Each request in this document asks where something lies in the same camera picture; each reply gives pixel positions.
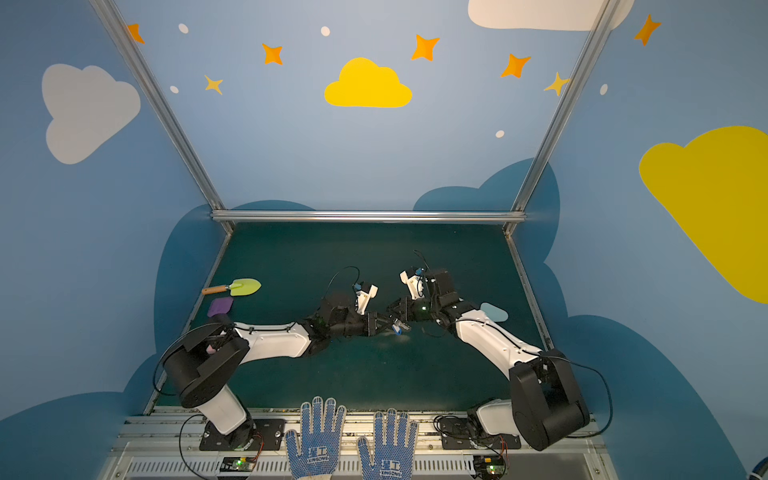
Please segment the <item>key with blue tag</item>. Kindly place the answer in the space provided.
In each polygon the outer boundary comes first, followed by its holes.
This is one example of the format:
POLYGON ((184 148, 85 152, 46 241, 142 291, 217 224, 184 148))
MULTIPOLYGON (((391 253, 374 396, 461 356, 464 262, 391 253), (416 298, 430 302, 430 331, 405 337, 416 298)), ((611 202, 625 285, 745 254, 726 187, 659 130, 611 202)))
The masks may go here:
POLYGON ((396 320, 392 324, 392 329, 395 332, 396 335, 401 335, 404 332, 408 332, 411 330, 411 327, 400 320, 396 320))

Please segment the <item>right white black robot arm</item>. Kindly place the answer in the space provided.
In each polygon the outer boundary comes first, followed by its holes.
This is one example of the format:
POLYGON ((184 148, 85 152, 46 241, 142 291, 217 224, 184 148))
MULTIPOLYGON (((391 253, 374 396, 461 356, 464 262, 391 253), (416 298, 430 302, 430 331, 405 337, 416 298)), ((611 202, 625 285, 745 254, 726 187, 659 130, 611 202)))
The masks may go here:
POLYGON ((542 451, 590 423, 589 408, 562 352, 544 351, 502 328, 488 307, 459 295, 445 269, 409 268, 400 280, 408 296, 394 307, 396 320, 437 324, 475 348, 508 380, 507 400, 471 412, 483 434, 520 436, 542 451))

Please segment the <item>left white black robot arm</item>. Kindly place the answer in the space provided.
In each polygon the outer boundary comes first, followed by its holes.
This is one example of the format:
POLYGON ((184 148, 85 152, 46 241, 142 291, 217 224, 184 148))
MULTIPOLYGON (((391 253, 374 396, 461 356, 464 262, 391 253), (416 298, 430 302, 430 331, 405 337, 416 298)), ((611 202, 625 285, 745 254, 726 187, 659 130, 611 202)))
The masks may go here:
POLYGON ((206 419, 204 451, 250 450, 257 423, 228 386, 240 365, 271 358, 302 358, 338 337, 372 337, 390 328, 385 315, 366 311, 345 294, 321 300, 310 316, 283 325, 251 325, 219 314, 190 330, 162 355, 159 365, 181 406, 206 419))

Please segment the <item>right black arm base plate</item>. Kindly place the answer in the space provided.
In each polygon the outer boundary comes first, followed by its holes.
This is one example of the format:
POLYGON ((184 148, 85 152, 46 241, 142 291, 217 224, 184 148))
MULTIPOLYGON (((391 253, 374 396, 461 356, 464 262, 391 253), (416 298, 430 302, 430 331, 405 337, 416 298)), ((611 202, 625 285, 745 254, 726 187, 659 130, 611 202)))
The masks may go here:
POLYGON ((521 439, 514 434, 490 434, 473 418, 438 415, 433 420, 444 450, 519 450, 521 439))

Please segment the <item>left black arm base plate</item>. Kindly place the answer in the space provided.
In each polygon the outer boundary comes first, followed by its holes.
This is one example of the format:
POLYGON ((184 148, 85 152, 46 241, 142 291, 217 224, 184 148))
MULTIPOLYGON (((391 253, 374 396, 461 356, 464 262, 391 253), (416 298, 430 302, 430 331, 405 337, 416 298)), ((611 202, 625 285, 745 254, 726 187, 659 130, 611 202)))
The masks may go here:
POLYGON ((277 451, 286 422, 282 419, 247 419, 229 434, 222 434, 211 421, 205 425, 199 445, 201 451, 277 451))

